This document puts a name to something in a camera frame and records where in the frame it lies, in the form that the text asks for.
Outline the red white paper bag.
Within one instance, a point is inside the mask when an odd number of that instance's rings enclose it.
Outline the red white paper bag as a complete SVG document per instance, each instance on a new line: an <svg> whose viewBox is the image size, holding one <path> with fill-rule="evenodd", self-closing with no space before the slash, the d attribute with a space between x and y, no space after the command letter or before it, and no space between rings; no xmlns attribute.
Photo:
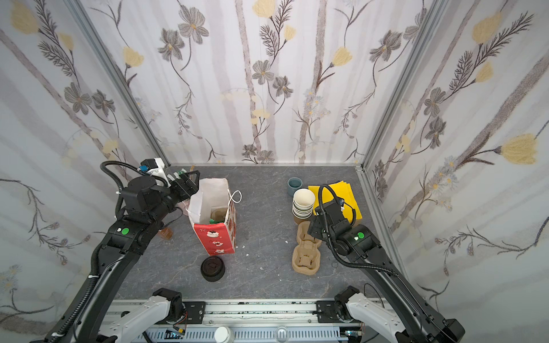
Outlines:
<svg viewBox="0 0 549 343"><path fill-rule="evenodd" d="M187 208L190 224L210 256L235 253L235 205L241 200L241 191L231 191L226 178L201 180L199 191L191 196Z"/></svg>

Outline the single pulp cup carrier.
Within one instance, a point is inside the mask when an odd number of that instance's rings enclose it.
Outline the single pulp cup carrier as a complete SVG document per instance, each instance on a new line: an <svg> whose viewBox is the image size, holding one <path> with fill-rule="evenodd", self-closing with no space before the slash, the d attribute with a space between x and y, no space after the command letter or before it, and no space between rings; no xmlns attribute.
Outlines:
<svg viewBox="0 0 549 343"><path fill-rule="evenodd" d="M225 208L217 208L217 209L213 209L212 212L211 212L211 217L210 219L213 219L213 220L224 220L226 219L226 216L227 216L227 211L228 211L228 208L225 207Z"/></svg>

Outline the brown syrup bottle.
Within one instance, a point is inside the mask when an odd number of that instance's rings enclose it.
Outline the brown syrup bottle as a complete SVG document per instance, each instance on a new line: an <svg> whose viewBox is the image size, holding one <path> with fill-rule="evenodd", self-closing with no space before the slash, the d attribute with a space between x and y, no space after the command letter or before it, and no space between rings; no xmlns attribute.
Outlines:
<svg viewBox="0 0 549 343"><path fill-rule="evenodd" d="M169 227L165 227L164 229L158 231L157 236L162 238L163 240L171 240L173 236L173 231Z"/></svg>

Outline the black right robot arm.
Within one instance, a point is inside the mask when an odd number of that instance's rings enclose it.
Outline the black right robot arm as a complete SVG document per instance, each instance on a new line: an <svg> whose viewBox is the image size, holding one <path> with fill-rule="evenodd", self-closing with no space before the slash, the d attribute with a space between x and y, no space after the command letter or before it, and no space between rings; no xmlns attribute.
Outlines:
<svg viewBox="0 0 549 343"><path fill-rule="evenodd" d="M447 319L429 305L387 255L380 240L356 219L348 220L347 202L331 186L319 188L319 205L310 236L324 241L336 261L361 270L391 306L387 310L354 287L338 295L344 318L358 320L389 342L459 342L466 331L456 319Z"/></svg>

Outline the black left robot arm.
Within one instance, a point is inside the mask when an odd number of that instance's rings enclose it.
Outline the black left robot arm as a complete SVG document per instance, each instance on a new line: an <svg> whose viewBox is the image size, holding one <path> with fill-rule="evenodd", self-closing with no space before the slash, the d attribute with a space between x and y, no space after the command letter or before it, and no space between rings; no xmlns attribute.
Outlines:
<svg viewBox="0 0 549 343"><path fill-rule="evenodd" d="M132 342L159 322L173 323L186 315L181 294L161 289L143 305L105 326L104 318L123 281L152 239L164 229L164 218L200 187L200 172L164 173L158 159L139 167L119 165L138 176L123 184L104 161L100 169L118 187L116 221L91 254L90 273L61 320L44 342Z"/></svg>

